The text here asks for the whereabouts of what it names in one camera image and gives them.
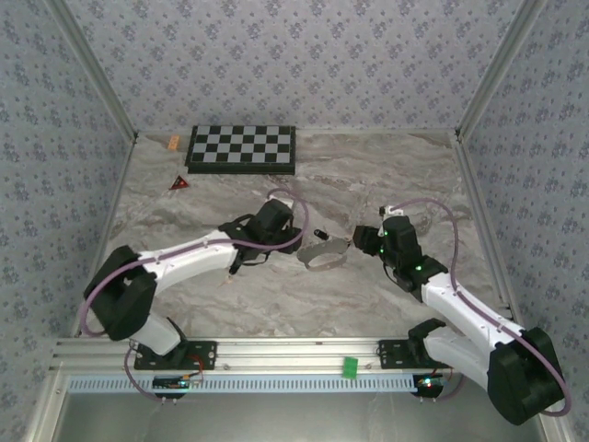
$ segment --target black and white checkerboard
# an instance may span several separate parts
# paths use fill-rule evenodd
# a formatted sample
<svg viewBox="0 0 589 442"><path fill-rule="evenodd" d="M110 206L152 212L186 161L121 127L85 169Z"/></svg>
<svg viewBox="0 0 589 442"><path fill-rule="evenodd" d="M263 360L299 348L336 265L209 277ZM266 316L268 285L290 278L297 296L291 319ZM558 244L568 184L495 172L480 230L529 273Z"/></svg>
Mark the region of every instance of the black and white checkerboard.
<svg viewBox="0 0 589 442"><path fill-rule="evenodd" d="M295 174L294 126L194 126L189 173Z"/></svg>

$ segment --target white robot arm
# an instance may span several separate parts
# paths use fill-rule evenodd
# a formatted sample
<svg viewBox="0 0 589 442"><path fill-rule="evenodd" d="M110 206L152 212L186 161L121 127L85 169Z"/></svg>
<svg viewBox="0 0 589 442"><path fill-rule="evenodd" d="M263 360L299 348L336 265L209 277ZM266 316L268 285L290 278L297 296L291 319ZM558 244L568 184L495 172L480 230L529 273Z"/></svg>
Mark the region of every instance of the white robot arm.
<svg viewBox="0 0 589 442"><path fill-rule="evenodd" d="M228 269L236 273L241 265L251 265L268 246L292 242L280 248L293 253L301 245L301 229L293 227L292 202L277 198L267 201L256 215L243 215L225 223L202 238L163 250L134 252L128 246L116 249L87 287L85 298L98 285L125 266L131 269L109 281L92 301L92 310L113 341L133 339L156 355L175 357L185 340L170 319L152 309L161 291L201 273Z"/></svg>
<svg viewBox="0 0 589 442"><path fill-rule="evenodd" d="M409 218L390 206L381 207L381 216L379 228L356 228L354 245L379 256L385 271L392 270L392 276L387 275L396 285L464 333L457 334L440 320L421 328L417 340L410 331L416 367L426 360L455 368L484 388L497 410L517 425L562 399L555 377L526 350L529 345L521 345L522 340L532 345L561 376L550 338L538 328L526 331L509 321L464 287L455 290L448 270L422 255ZM256 215L241 216L185 244L139 253L127 246L116 249L88 286L85 298L111 340L133 339L140 344L139 353L155 355L173 369L185 359L189 343L172 320L152 310L154 296L200 273L227 268L235 273L261 254L267 258L271 250L293 253L301 237L301 229L293 227L291 207L270 199ZM284 243L290 243L289 247L278 246Z"/></svg>
<svg viewBox="0 0 589 442"><path fill-rule="evenodd" d="M380 215L379 228L356 228L354 245L377 255L391 281L463 333L459 335L440 320L420 324L410 331L410 350L416 362L437 361L455 368L484 388L499 413L516 425L561 400L562 374L550 338L539 328L525 330L456 280L453 284L446 267L422 254L415 228L402 211L386 206L381 207Z"/></svg>

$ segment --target marble floor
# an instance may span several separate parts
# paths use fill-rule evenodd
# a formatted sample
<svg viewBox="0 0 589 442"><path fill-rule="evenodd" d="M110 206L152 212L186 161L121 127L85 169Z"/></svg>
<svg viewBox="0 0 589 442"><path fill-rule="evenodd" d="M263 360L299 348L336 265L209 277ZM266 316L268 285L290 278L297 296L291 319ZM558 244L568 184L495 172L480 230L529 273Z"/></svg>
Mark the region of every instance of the marble floor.
<svg viewBox="0 0 589 442"><path fill-rule="evenodd" d="M378 207L429 196L458 219L458 279L491 306L499 301L483 259L454 154L442 136L313 134L297 136L291 177L187 175L185 152L163 137L140 136L124 183L107 254L123 244L152 250L198 238L236 217L256 213L266 191L287 185L308 203L303 245L323 229L350 237L356 225L376 226ZM188 189L169 191L181 174ZM424 253L449 266L450 222L433 205L406 210ZM302 223L296 210L295 224ZM264 265L202 274L170 287L155 301L189 336L404 336L436 313L402 292L377 258L354 247L340 268L312 273L294 255L273 253Z"/></svg>

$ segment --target red triangle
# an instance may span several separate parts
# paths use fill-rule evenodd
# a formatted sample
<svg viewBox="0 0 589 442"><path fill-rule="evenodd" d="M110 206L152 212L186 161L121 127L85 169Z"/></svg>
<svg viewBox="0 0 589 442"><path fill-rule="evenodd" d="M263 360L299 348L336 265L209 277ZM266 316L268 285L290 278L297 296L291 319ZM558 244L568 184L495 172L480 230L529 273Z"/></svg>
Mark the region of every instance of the red triangle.
<svg viewBox="0 0 589 442"><path fill-rule="evenodd" d="M170 187L169 189L171 191L176 191L177 189L186 189L187 187L189 187L188 182L186 182L186 180L184 180L180 175L178 175L178 177L174 181L174 184L172 184L172 187Z"/></svg>

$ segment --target patterned wallpaper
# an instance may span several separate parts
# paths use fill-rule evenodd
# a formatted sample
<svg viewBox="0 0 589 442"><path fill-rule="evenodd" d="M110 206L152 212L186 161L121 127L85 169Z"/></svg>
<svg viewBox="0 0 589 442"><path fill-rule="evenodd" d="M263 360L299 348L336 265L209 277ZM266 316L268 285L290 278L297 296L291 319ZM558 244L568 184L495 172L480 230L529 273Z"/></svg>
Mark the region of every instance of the patterned wallpaper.
<svg viewBox="0 0 589 442"><path fill-rule="evenodd" d="M128 147L43 2L0 18L0 440L18 441Z"/></svg>
<svg viewBox="0 0 589 442"><path fill-rule="evenodd" d="M527 325L589 440L589 4L549 2L468 141Z"/></svg>
<svg viewBox="0 0 589 442"><path fill-rule="evenodd" d="M521 0L69 0L143 131L453 128Z"/></svg>

